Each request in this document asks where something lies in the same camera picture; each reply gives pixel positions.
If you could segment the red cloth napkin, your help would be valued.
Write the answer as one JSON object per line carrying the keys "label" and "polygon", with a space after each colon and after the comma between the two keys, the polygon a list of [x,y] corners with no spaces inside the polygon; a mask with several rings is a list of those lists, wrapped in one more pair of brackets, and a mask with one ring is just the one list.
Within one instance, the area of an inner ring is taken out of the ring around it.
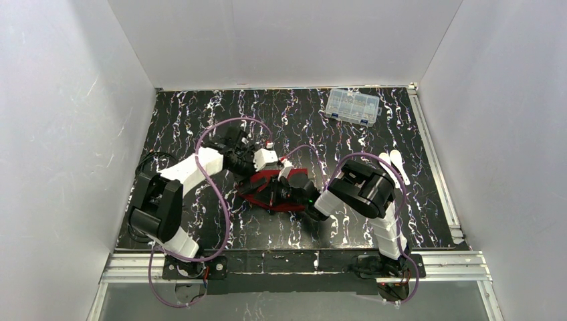
{"label": "red cloth napkin", "polygon": [[251,204],[269,211],[305,211],[307,202],[301,200],[300,193],[293,192],[288,183],[290,179],[298,179],[302,175],[309,179],[307,169],[292,169],[284,183],[279,180],[279,173],[280,170],[268,169],[241,178],[235,185],[237,194]]}

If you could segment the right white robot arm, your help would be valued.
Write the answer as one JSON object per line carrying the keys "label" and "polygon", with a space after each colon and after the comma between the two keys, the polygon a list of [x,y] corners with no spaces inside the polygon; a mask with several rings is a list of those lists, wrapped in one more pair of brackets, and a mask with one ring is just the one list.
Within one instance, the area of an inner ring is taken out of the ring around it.
{"label": "right white robot arm", "polygon": [[357,259],[352,270],[360,276],[404,278],[410,249],[397,229],[394,188],[386,171],[354,160],[346,161],[339,177],[324,190],[316,187],[306,169],[297,169],[288,161],[236,183],[240,197],[268,211],[304,213],[314,221],[325,221],[340,209],[351,209],[369,219],[378,239],[378,255]]}

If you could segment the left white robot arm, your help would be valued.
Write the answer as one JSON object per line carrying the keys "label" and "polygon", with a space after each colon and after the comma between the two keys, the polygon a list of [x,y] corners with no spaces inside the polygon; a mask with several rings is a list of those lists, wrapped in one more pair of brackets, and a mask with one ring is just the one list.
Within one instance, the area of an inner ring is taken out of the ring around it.
{"label": "left white robot arm", "polygon": [[129,227],[148,237],[179,263],[205,263],[216,258],[199,257],[199,244],[181,224],[184,198],[201,183],[211,182],[222,171],[250,177],[262,167],[260,158],[273,144],[253,142],[246,131],[230,127],[222,136],[199,139],[195,153],[157,172],[141,172],[136,178],[126,212]]}

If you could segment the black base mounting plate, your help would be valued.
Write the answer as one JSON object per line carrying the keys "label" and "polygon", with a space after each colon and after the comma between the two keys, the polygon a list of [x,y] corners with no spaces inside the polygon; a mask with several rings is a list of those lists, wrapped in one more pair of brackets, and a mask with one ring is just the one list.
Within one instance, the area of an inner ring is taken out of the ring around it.
{"label": "black base mounting plate", "polygon": [[205,263],[179,263],[165,257],[162,278],[207,280],[210,295],[252,292],[393,292],[404,296],[409,282],[426,276],[421,255],[412,253],[404,278],[358,275],[357,259],[378,255],[377,249],[229,249]]}

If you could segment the white plastic spoon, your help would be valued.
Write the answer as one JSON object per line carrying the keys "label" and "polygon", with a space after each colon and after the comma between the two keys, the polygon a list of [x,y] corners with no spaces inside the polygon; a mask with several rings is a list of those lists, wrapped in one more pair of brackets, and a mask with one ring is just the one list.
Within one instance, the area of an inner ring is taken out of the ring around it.
{"label": "white plastic spoon", "polygon": [[394,171],[392,171],[392,163],[390,160],[389,155],[386,152],[382,152],[379,154],[379,159],[383,160],[385,162],[381,163],[381,167],[388,173],[388,175],[391,177],[391,179],[394,181],[394,186],[396,189],[398,189],[400,187],[399,185],[399,181],[394,173]]}

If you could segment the clear plastic compartment box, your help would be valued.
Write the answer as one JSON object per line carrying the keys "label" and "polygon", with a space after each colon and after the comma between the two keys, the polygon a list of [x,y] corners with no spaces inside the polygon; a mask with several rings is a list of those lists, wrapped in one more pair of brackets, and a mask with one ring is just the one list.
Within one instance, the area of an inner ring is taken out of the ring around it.
{"label": "clear plastic compartment box", "polygon": [[377,96],[332,88],[324,114],[327,118],[335,120],[373,126],[382,115],[382,111],[383,107],[380,106],[380,99]]}

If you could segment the white plastic knife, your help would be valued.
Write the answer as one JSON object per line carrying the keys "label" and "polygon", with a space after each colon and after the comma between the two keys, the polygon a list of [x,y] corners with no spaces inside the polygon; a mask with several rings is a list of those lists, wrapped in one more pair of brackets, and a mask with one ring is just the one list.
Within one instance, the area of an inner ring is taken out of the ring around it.
{"label": "white plastic knife", "polygon": [[401,177],[403,178],[404,184],[406,186],[409,186],[411,182],[410,182],[409,177],[408,177],[408,175],[407,175],[407,173],[404,169],[403,157],[402,157],[401,152],[399,150],[393,149],[393,150],[390,151],[389,157],[390,157],[391,163],[394,165],[394,167],[401,174]]}

